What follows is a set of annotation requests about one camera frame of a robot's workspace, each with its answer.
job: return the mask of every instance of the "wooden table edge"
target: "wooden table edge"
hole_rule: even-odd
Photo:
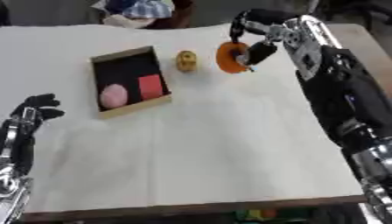
[[[222,202],[178,206],[149,206],[78,210],[48,213],[25,213],[22,221],[74,221],[97,218],[115,218],[130,215],[167,215],[167,214],[210,214],[225,213],[242,209],[261,209],[274,207],[312,207],[339,203],[361,203],[366,199],[363,195],[341,196],[317,199],[285,199],[252,202]]]

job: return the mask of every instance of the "yellow dice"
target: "yellow dice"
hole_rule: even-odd
[[[182,51],[177,55],[177,69],[181,72],[191,72],[196,69],[197,57],[194,52]]]

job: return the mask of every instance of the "gray floor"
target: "gray floor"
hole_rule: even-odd
[[[14,25],[84,25],[96,23],[89,5],[97,0],[4,0],[9,2]],[[309,0],[193,0],[192,27],[228,23],[239,12],[250,8],[279,9],[305,12]],[[392,1],[376,0],[392,9]],[[355,17],[343,17],[334,22],[358,23]],[[381,46],[392,55],[392,26],[381,19],[374,21],[372,31]]]

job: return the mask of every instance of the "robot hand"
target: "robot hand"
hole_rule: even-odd
[[[244,31],[263,39],[244,49],[238,42]],[[244,11],[234,19],[230,37],[217,53],[227,72],[262,62],[283,42],[321,127],[341,148],[374,213],[392,223],[392,107],[367,69],[312,16]]]
[[[54,94],[31,96],[20,104],[0,129],[0,223],[10,223],[30,198],[34,133],[46,120],[63,116]]]

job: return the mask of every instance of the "red block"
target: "red block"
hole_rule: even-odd
[[[164,94],[158,74],[139,77],[139,88],[144,101],[158,98]]]

